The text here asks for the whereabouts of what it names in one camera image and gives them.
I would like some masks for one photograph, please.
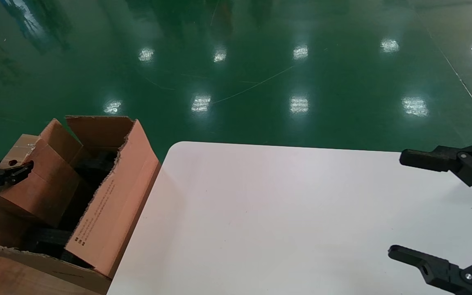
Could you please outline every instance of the cardboard box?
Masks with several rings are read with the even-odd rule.
[[[34,161],[34,169],[24,181],[0,187],[0,207],[32,222],[57,226],[81,181],[71,166],[81,154],[82,145],[56,119],[39,136],[23,134],[0,168]]]
[[[15,249],[14,247],[19,247],[20,239],[30,226],[30,221],[1,208],[0,256],[105,294],[154,184],[160,164],[137,120],[132,121],[126,117],[70,116],[67,117],[67,124],[81,142],[80,148],[88,153],[118,151],[112,171],[95,191],[94,198],[65,246],[65,250],[89,263],[92,268],[85,269],[51,256]],[[53,150],[60,151],[60,155],[77,150],[79,143],[76,144],[74,138],[67,138],[60,130],[56,132],[58,134],[52,133],[48,141]],[[56,157],[50,153],[50,149],[46,149],[46,153]],[[81,187],[84,186],[77,186],[74,197],[81,192]]]

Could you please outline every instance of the torn cardboard edge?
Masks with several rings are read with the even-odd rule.
[[[118,149],[114,168],[97,189],[65,247],[93,265],[96,271],[111,276],[116,272],[116,258],[123,254],[123,241],[129,239],[128,230],[125,229],[135,225],[136,213],[148,197],[159,161],[139,120],[133,121],[126,117],[72,117],[67,118],[67,123],[82,143],[88,142],[94,146],[100,143]],[[87,133],[88,137],[84,138],[77,132],[81,129],[77,123],[99,126],[101,137],[110,134],[110,130],[103,127],[115,129],[118,136],[124,136],[111,136],[103,140],[101,137],[96,138],[95,133]]]
[[[96,117],[107,117],[107,116],[89,116],[89,118],[96,118]],[[127,118],[127,119],[131,120],[128,116],[118,116],[118,117]],[[65,116],[65,119],[77,119],[77,118],[80,118],[80,116]],[[103,181],[101,181],[99,187],[101,187],[103,185],[103,183],[105,183],[105,181],[114,173],[114,169],[116,168],[116,166],[118,164],[118,161],[120,159],[120,152],[123,150],[124,146],[127,144],[129,134],[132,132],[132,129],[134,128],[134,123],[135,122],[132,121],[132,126],[129,129],[129,132],[123,137],[123,140],[124,140],[123,144],[120,147],[118,147],[118,151],[116,152],[116,159],[114,159],[114,166],[112,166],[112,169],[110,170],[110,172],[107,174],[107,176],[105,176],[105,179],[103,179]],[[92,199],[88,203],[92,203],[94,201],[94,199],[96,198],[97,193],[98,193],[98,190],[96,190],[94,192],[94,194],[92,195]],[[85,212],[83,213],[83,215],[81,215],[81,218],[79,219],[79,222],[77,224],[80,224],[81,220],[83,220],[83,218],[86,215],[88,210],[89,210],[89,207],[87,206],[86,209],[85,209]],[[75,231],[70,236],[70,239],[73,239],[74,233],[75,233]]]

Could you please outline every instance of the white table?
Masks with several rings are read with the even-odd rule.
[[[108,294],[446,294],[387,250],[472,264],[472,189],[398,159],[177,143]]]

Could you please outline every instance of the floor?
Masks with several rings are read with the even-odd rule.
[[[179,141],[472,144],[472,0],[0,0],[0,157],[65,115]]]

